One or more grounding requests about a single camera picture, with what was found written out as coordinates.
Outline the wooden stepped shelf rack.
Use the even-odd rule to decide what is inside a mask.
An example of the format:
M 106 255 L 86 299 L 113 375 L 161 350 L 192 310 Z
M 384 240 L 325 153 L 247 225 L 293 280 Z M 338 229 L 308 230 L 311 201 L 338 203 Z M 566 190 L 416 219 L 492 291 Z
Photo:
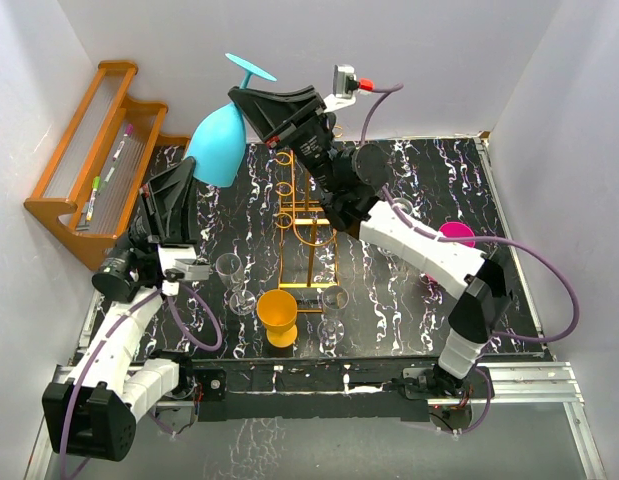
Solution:
M 168 107 L 134 98 L 138 72 L 127 60 L 99 63 L 86 93 L 50 157 L 25 209 L 72 255 L 96 270 L 126 230 L 158 146 L 186 146 L 186 136 L 161 128 Z M 112 157 L 128 124 L 134 126 L 115 169 Z M 100 186 L 90 223 L 84 220 L 93 179 Z

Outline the orange plastic wine glass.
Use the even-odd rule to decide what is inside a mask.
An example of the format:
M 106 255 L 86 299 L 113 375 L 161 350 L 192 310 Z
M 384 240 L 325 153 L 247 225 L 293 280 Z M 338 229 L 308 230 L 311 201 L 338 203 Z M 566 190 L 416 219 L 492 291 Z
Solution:
M 269 343 L 276 348 L 287 348 L 295 342 L 298 335 L 297 314 L 295 297 L 281 289 L 265 292 L 257 302 L 258 318 L 266 330 Z

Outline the magenta plastic wine glass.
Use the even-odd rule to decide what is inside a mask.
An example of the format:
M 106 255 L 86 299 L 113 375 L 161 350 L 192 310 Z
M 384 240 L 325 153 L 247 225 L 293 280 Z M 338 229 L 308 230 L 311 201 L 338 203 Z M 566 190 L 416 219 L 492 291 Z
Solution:
M 446 222 L 443 225 L 441 225 L 437 231 L 440 232 L 445 237 L 449 237 L 449 238 L 474 238 L 475 237 L 473 230 L 465 223 L 462 223 L 459 221 Z M 476 245 L 476 242 L 475 241 L 463 241 L 461 242 L 461 244 L 469 248 L 474 248 Z M 432 276 L 425 274 L 425 277 L 430 282 L 437 283 L 437 281 Z

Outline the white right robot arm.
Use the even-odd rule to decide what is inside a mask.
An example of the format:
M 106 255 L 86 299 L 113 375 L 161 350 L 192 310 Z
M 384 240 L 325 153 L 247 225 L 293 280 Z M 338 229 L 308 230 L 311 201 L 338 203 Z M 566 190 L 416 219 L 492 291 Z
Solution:
M 335 107 L 313 87 L 290 93 L 233 87 L 228 96 L 263 143 L 288 149 L 300 161 L 318 187 L 320 206 L 333 228 L 398 256 L 455 299 L 443 350 L 417 382 L 431 393 L 460 395 L 512 303 L 510 262 L 401 211 L 386 191 L 390 169 L 383 150 L 366 140 L 337 147 Z

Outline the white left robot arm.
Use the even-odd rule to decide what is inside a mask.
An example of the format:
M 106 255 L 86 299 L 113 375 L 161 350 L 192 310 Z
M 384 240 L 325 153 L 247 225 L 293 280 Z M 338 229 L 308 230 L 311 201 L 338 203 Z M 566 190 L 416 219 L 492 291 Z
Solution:
M 210 275 L 195 249 L 195 167 L 187 157 L 140 188 L 139 214 L 92 277 L 108 312 L 66 380 L 49 383 L 42 396 L 59 455 L 120 461 L 138 421 L 164 394 L 183 399 L 194 390 L 193 371 L 172 359 L 150 359 L 134 375 L 128 369 L 164 299 Z

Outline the clear flute glass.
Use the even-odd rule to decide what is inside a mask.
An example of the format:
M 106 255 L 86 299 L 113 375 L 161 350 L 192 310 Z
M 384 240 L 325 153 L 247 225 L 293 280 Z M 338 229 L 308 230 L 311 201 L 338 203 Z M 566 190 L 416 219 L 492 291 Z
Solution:
M 230 310 L 239 316 L 251 314 L 256 307 L 256 298 L 246 289 L 245 271 L 240 257 L 234 253 L 220 255 L 215 263 L 215 271 L 231 292 L 228 300 Z

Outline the pink cap marker pen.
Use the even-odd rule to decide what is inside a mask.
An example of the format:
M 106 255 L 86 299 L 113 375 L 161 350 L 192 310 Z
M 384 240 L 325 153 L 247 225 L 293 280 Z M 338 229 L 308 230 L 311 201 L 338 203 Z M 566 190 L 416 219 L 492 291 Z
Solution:
M 113 171 L 115 169 L 116 162 L 117 162 L 118 158 L 120 157 L 120 155 L 122 153 L 122 150 L 123 150 L 123 148 L 125 146 L 125 142 L 132 135 L 133 130 L 134 130 L 134 126 L 132 124 L 128 124 L 126 129 L 125 129 L 125 131 L 124 131 L 124 133 L 123 133 L 123 137 L 122 137 L 121 141 L 119 142 L 118 147 L 116 148 L 116 151 L 113 154 L 112 166 L 110 168 L 111 171 Z

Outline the green cap marker pen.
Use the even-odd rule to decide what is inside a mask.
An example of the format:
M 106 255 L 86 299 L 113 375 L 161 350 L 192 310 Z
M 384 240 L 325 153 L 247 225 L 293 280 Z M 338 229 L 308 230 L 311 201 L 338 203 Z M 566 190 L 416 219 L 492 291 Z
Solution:
M 87 202 L 86 209 L 85 209 L 85 215 L 84 215 L 84 220 L 86 223 L 90 223 L 93 217 L 95 202 L 98 196 L 98 191 L 99 191 L 99 186 L 100 186 L 100 179 L 101 179 L 100 176 L 96 176 L 92 182 L 90 197 Z

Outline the aluminium frame rail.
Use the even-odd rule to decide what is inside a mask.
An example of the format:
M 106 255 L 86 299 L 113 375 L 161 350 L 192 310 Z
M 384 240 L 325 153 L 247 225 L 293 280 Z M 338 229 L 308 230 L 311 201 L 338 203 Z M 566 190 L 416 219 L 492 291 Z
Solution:
M 453 435 L 435 418 L 251 418 L 201 422 L 195 406 L 162 408 L 136 427 L 116 472 L 134 478 L 282 475 L 351 478 L 477 477 L 602 479 L 606 472 L 572 366 L 530 355 L 489 355 L 492 398 L 455 417 Z

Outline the blue plastic wine glass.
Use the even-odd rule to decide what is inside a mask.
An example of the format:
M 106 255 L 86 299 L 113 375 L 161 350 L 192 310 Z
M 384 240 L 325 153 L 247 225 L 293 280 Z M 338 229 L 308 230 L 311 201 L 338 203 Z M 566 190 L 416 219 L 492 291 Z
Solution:
M 243 115 L 230 101 L 209 114 L 194 131 L 185 157 L 195 161 L 193 177 L 218 188 L 230 187 L 246 149 Z

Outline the grey clear wine glass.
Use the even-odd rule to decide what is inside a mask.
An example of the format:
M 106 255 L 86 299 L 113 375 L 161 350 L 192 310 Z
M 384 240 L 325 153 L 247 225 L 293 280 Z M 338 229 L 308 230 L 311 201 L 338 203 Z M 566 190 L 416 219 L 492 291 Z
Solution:
M 394 197 L 393 201 L 394 201 L 394 204 L 398 207 L 398 209 L 402 211 L 405 215 L 411 216 L 413 214 L 414 207 L 413 207 L 413 204 L 409 200 L 405 198 Z M 393 254 L 389 250 L 378 248 L 378 251 L 387 257 L 393 257 Z

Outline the clear wine glass front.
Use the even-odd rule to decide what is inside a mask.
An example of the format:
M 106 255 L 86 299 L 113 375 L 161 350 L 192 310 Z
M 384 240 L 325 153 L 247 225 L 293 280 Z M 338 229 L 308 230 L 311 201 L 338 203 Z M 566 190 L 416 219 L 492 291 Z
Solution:
M 322 292 L 322 320 L 318 335 L 325 347 L 333 347 L 344 337 L 344 323 L 349 294 L 341 286 L 333 285 Z

